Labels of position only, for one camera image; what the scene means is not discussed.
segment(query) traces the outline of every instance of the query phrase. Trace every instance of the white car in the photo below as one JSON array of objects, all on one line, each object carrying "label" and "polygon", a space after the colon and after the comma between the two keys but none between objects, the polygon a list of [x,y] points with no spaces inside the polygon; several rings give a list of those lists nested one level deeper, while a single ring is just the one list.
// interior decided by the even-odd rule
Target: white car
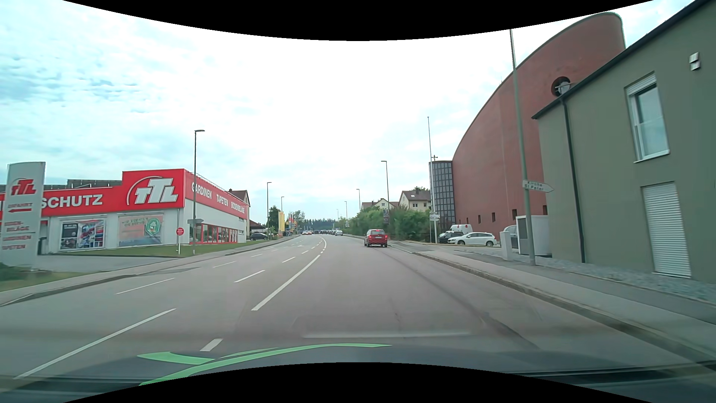
[{"label": "white car", "polygon": [[465,234],[462,237],[454,237],[447,240],[449,244],[457,245],[482,245],[482,246],[493,246],[497,243],[495,235],[488,234],[486,232],[471,232]]}]

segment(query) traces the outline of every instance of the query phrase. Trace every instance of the direction sign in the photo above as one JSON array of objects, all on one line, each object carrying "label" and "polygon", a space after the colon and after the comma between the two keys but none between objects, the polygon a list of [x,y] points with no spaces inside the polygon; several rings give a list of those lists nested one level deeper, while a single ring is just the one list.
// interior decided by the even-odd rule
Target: direction sign
[{"label": "direction sign", "polygon": [[543,191],[545,193],[549,193],[554,190],[552,186],[549,186],[548,184],[528,180],[522,180],[522,187],[524,189]]}]

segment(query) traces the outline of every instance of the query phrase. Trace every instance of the asphalt road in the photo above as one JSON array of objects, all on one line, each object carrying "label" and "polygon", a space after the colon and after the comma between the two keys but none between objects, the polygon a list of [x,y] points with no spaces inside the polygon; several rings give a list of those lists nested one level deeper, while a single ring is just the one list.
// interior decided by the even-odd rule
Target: asphalt road
[{"label": "asphalt road", "polygon": [[20,379],[162,351],[352,342],[684,362],[438,262],[325,234],[8,305],[0,323],[0,376]]}]

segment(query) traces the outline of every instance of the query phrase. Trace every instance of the ttl logo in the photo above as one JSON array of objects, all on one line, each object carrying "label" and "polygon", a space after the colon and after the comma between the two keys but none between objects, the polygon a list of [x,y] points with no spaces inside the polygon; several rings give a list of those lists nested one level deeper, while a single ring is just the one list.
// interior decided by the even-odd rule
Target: ttl logo
[{"label": "ttl logo", "polygon": [[23,194],[35,194],[36,192],[32,179],[20,178],[17,180],[17,185],[12,186],[11,195],[20,196]]},{"label": "ttl logo", "polygon": [[173,194],[174,186],[171,186],[173,181],[172,178],[150,179],[147,187],[138,187],[135,191],[137,197],[135,204],[176,202],[179,196]]}]

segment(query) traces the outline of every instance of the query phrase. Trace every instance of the store building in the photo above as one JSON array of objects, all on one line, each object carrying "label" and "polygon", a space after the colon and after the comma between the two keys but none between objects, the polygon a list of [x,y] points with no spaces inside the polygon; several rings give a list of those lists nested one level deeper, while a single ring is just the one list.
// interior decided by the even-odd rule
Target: store building
[{"label": "store building", "polygon": [[[505,36],[504,47],[510,42]],[[621,18],[589,16],[564,29],[517,67],[524,148],[529,179],[543,181],[537,122],[531,116],[557,95],[556,82],[578,82],[625,48]],[[455,220],[499,237],[525,214],[522,164],[517,133],[515,88],[509,74],[491,95],[453,156]],[[531,213],[547,214],[541,192],[531,193]]]},{"label": "store building", "polygon": [[428,169],[432,167],[432,181],[435,195],[435,212],[440,215],[437,221],[437,230],[446,231],[455,221],[455,195],[453,193],[453,162],[433,161]]},{"label": "store building", "polygon": [[534,115],[555,258],[716,283],[715,22],[693,1]]},{"label": "store building", "polygon": [[[203,221],[195,230],[188,224],[194,207],[191,172],[124,171],[120,184],[114,183],[45,189],[39,252],[186,244],[194,232],[197,243],[246,241],[247,203],[199,175],[196,218]],[[0,193],[0,203],[4,199],[5,193]],[[183,230],[181,236],[178,228]]]}]

